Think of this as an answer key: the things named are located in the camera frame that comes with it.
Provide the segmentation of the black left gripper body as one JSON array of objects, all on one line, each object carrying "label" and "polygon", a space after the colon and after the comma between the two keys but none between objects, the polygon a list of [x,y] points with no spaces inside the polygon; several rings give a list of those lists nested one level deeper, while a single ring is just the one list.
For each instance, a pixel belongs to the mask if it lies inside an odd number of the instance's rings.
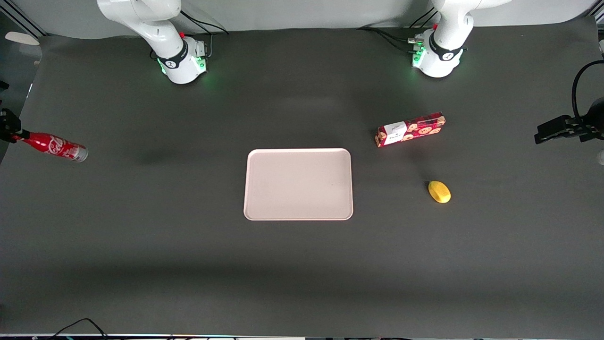
[{"label": "black left gripper body", "polygon": [[595,139],[604,140],[604,97],[595,100],[583,116],[578,112],[576,100],[573,100],[572,112],[580,129],[581,143]]}]

